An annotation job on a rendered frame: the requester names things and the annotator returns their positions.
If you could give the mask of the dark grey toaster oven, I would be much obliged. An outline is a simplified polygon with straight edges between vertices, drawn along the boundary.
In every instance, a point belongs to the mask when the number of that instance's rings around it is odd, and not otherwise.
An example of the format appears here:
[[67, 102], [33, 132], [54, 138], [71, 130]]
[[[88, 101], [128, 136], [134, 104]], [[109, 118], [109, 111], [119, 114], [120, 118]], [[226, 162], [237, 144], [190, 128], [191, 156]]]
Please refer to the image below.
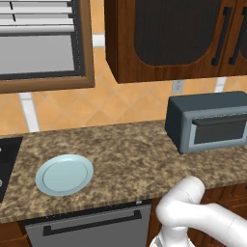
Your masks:
[[192, 120], [213, 116], [247, 114], [247, 94], [242, 91], [212, 94], [170, 96], [165, 131], [180, 154], [195, 151], [189, 148]]

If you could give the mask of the toaster oven glass door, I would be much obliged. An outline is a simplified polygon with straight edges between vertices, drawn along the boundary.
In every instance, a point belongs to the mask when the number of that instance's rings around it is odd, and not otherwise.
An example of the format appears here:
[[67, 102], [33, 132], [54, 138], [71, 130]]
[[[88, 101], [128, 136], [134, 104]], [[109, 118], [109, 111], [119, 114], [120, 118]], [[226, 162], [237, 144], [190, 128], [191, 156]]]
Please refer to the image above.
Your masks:
[[191, 125], [189, 148], [207, 150], [247, 144], [247, 122]]

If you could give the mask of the wooden cupboard door dark panel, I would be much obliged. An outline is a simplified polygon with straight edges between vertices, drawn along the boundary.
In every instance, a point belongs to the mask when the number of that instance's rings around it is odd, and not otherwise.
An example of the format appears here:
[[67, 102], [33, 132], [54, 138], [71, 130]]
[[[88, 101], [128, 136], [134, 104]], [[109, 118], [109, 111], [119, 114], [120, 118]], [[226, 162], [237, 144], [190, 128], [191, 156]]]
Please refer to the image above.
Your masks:
[[[106, 61], [119, 83], [215, 77], [237, 0], [104, 0]], [[231, 17], [211, 64], [225, 7]]]

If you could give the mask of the light blue round plate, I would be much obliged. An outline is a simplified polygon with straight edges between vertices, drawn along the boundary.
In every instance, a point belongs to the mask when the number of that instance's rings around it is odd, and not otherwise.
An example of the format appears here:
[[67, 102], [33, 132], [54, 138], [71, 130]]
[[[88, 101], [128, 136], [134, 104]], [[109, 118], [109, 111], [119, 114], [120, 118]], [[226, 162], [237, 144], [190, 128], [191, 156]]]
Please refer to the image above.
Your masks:
[[43, 163], [36, 173], [35, 183], [49, 196], [62, 197], [77, 193], [93, 178], [94, 166], [78, 154], [55, 156]]

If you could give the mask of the grey dishwasher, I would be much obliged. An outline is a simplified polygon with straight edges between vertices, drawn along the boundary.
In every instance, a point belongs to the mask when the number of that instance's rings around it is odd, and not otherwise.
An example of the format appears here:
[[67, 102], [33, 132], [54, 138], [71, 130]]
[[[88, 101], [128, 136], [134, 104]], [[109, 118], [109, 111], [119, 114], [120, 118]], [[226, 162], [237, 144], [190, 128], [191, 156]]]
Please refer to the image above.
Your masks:
[[33, 247], [146, 247], [151, 201], [24, 220]]

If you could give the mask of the wooden framed window with blinds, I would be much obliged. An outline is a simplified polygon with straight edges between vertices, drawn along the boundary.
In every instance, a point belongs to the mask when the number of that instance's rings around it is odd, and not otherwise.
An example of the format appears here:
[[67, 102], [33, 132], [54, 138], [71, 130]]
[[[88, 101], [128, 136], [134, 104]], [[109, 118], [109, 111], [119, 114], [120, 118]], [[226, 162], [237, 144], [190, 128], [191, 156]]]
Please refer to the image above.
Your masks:
[[0, 94], [94, 85], [89, 0], [0, 0]]

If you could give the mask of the black hob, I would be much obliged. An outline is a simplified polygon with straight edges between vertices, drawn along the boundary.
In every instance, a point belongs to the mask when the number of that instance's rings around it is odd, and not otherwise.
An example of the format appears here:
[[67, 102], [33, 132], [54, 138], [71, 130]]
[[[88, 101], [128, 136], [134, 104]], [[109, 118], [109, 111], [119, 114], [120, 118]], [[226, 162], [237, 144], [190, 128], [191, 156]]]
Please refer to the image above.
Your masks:
[[9, 184], [22, 137], [0, 139], [0, 203]]

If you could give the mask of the wooden base cupboard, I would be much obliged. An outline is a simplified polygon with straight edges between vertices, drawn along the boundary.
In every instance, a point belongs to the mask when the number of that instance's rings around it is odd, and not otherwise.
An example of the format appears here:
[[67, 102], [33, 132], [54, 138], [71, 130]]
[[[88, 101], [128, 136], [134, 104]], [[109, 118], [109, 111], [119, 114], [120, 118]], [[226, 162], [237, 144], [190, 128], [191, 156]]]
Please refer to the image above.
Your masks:
[[[161, 224], [155, 214], [155, 209], [159, 201], [160, 198], [151, 200], [151, 215], [147, 237], [147, 247], [150, 247], [151, 241], [158, 235], [161, 229]], [[207, 189], [201, 203], [217, 203], [247, 220], [247, 182], [237, 185]], [[196, 247], [226, 247], [219, 241], [210, 237], [208, 234], [194, 229], [188, 230], [188, 236]]]

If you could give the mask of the white wall socket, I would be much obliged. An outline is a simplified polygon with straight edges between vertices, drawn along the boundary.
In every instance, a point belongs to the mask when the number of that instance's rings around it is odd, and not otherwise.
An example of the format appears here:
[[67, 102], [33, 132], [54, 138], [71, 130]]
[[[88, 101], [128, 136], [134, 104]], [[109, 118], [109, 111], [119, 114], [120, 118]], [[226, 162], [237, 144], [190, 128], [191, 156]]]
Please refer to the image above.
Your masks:
[[173, 94], [181, 94], [183, 92], [183, 80], [174, 80], [172, 86], [172, 93]]

